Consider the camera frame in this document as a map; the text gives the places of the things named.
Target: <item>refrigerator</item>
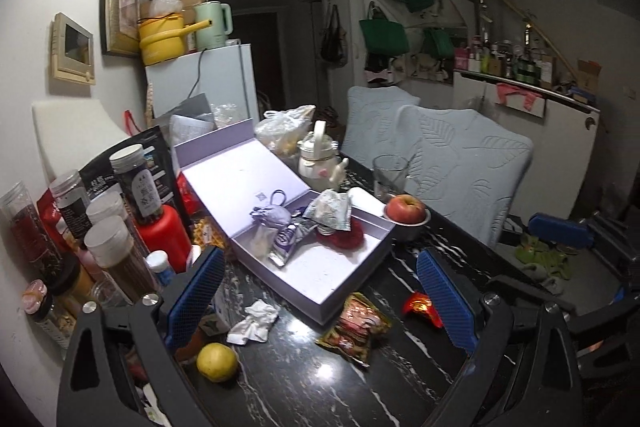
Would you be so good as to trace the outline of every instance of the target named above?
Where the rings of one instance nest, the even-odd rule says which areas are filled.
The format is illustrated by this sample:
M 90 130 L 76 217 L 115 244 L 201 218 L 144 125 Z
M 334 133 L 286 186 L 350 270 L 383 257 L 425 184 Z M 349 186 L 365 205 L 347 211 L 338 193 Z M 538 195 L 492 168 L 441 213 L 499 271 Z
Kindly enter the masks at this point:
M 236 104 L 242 120 L 260 120 L 254 84 L 251 44 L 191 53 L 147 66 L 156 118 L 189 96 L 204 93 L 210 104 Z

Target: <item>red apple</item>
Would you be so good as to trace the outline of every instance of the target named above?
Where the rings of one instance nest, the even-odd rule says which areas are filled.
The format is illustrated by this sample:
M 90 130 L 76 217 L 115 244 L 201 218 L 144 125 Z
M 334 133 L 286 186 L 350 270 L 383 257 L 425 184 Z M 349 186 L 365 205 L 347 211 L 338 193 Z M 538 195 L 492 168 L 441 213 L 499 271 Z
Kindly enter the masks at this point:
M 427 217 L 427 209 L 418 198 L 411 194 L 394 196 L 386 204 L 386 216 L 405 225 L 417 225 Z

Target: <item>bamboo pole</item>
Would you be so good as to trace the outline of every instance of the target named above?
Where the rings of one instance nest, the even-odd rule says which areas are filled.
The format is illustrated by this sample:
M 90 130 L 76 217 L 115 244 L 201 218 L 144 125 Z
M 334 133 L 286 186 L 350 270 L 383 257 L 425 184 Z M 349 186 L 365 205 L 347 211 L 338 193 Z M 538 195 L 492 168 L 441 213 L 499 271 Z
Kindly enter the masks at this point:
M 552 51 L 558 56 L 560 61 L 565 65 L 565 67 L 567 68 L 571 76 L 577 82 L 578 73 L 577 71 L 575 71 L 575 68 L 572 67 L 569 61 L 564 57 L 564 55 L 562 55 L 560 50 L 556 47 L 555 44 L 553 44 L 551 39 L 546 36 L 546 33 L 542 31 L 542 28 L 540 28 L 540 26 L 538 26 L 533 20 L 531 20 L 531 17 L 529 17 L 529 14 L 526 13 L 524 10 L 521 10 L 520 8 L 518 8 L 511 0 L 500 0 L 500 1 L 502 1 L 509 9 L 511 9 L 517 15 L 522 17 L 522 19 L 531 26 L 533 31 L 535 31 L 538 35 L 540 35 L 544 39 L 546 44 L 548 44 L 548 46 L 552 49 Z

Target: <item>white bowl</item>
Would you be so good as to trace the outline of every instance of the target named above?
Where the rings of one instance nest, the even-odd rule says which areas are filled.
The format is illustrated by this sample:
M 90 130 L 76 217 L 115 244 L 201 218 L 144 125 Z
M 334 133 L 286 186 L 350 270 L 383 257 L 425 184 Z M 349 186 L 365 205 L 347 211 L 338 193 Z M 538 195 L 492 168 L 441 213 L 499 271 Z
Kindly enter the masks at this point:
M 425 208 L 425 211 L 427 212 L 427 216 L 423 221 L 416 223 L 415 225 L 408 225 L 406 223 L 398 223 L 397 221 L 394 221 L 386 215 L 386 209 L 383 215 L 386 220 L 391 221 L 395 225 L 394 229 L 391 231 L 392 237 L 400 243 L 407 243 L 408 241 L 414 241 L 417 239 L 422 233 L 422 227 L 431 219 L 429 209 Z

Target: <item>black marble table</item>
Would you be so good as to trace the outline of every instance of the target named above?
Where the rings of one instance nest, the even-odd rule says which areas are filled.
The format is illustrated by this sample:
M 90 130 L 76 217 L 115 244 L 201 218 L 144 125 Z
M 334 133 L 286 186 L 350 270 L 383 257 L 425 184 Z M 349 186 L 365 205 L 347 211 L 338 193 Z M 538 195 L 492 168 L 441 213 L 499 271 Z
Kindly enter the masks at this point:
M 370 190 L 370 174 L 352 170 L 351 186 Z M 402 317 L 402 304 L 422 291 L 415 264 L 418 253 L 434 247 L 479 289 L 500 273 L 523 275 L 447 219 L 433 213 L 422 236 L 395 245 L 359 288 L 393 322 L 361 370 L 314 341 L 323 328 L 239 263 L 229 263 L 223 288 L 233 324 L 257 299 L 280 306 L 266 343 L 233 346 L 240 361 L 238 378 L 213 384 L 194 364 L 186 373 L 215 423 L 226 426 L 390 426 L 419 427 L 447 392 L 466 354 L 444 329 L 418 315 Z

